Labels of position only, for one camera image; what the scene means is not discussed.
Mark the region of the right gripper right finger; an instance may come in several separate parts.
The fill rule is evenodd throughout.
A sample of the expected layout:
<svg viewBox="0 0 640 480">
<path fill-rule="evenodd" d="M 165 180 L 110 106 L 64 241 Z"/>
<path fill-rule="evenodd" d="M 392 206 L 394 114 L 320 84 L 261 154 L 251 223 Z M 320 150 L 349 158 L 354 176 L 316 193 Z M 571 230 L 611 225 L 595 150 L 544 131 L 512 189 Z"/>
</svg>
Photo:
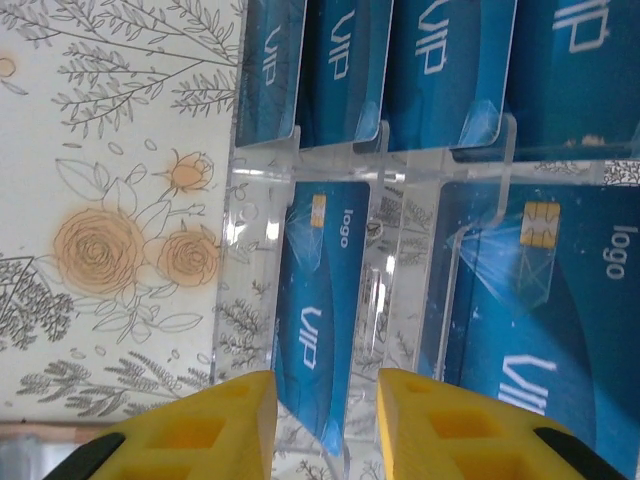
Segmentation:
<svg viewBox="0 0 640 480">
<path fill-rule="evenodd" d="M 548 417 L 403 369 L 377 418 L 386 480 L 627 480 Z"/>
</svg>

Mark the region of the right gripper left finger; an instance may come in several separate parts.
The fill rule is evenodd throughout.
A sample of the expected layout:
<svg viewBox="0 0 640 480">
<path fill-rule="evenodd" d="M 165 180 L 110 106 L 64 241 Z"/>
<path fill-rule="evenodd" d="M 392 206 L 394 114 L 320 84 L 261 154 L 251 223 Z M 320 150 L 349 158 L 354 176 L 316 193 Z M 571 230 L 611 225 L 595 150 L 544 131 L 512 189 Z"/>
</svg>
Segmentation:
<svg viewBox="0 0 640 480">
<path fill-rule="evenodd" d="M 245 374 L 103 430 L 47 480 L 271 480 L 277 411 L 274 373 Z"/>
</svg>

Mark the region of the clear acrylic card stand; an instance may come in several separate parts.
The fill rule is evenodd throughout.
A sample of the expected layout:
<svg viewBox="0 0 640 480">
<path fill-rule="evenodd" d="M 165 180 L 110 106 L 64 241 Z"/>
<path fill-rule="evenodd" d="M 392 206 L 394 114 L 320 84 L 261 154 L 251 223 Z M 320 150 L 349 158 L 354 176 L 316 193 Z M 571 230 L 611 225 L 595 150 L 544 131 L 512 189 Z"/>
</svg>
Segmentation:
<svg viewBox="0 0 640 480">
<path fill-rule="evenodd" d="M 279 401 L 272 480 L 385 480 L 378 372 L 399 368 L 447 382 L 459 242 L 471 230 L 502 222 L 515 185 L 640 188 L 640 158 L 516 160 L 517 121 L 506 103 L 507 83 L 500 132 L 488 146 L 392 152 L 382 100 L 374 139 L 303 149 L 297 124 L 301 71 L 302 56 L 292 135 L 236 146 L 230 165 L 215 377 L 274 371 L 285 215 L 296 184 L 368 183 L 342 452 L 329 454 Z"/>
</svg>

